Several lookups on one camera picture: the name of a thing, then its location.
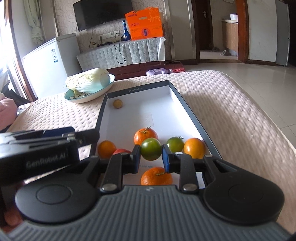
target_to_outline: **blue bottle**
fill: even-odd
[[[121,37],[121,41],[131,40],[131,35],[129,34],[129,32],[126,28],[126,21],[122,20],[122,24],[123,24],[123,36]]]

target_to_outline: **tangerine stem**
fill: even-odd
[[[146,131],[150,128],[151,126],[147,127],[146,130],[143,131],[144,134],[146,134]]]

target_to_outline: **orange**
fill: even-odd
[[[142,186],[171,185],[172,183],[172,175],[166,173],[163,167],[153,167],[145,171],[141,177]]]
[[[190,138],[184,144],[184,153],[194,159],[202,159],[205,155],[205,144],[198,138]]]
[[[111,141],[102,141],[98,145],[98,154],[100,158],[106,159],[110,158],[112,154],[116,151],[116,146]]]
[[[153,131],[150,126],[147,128],[142,128],[135,133],[133,141],[135,145],[141,145],[144,140],[147,138],[155,138],[158,140],[158,136],[155,131]]]

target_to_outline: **metal screw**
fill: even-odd
[[[182,188],[184,191],[195,191],[198,187],[193,183],[187,183]]]
[[[107,183],[102,186],[102,190],[107,191],[107,192],[114,191],[116,188],[117,188],[117,185],[115,185],[113,183]]]

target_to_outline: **white container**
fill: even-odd
[[[230,20],[237,20],[237,14],[230,14]]]
[[[120,99],[123,107],[115,109],[113,102]],[[168,80],[120,90],[105,95],[96,128],[100,139],[112,141],[116,148],[132,151],[135,133],[145,127],[151,127],[158,135],[161,144],[175,136],[184,141],[192,137],[204,140],[206,154],[220,156],[209,136],[197,120],[187,103]],[[95,146],[90,155],[95,153]],[[123,185],[140,185],[141,176],[152,167],[164,167],[162,157],[147,161],[141,156],[137,174],[123,176]],[[172,173],[173,184],[179,185],[179,174]],[[197,172],[199,187],[205,188],[201,172]]]

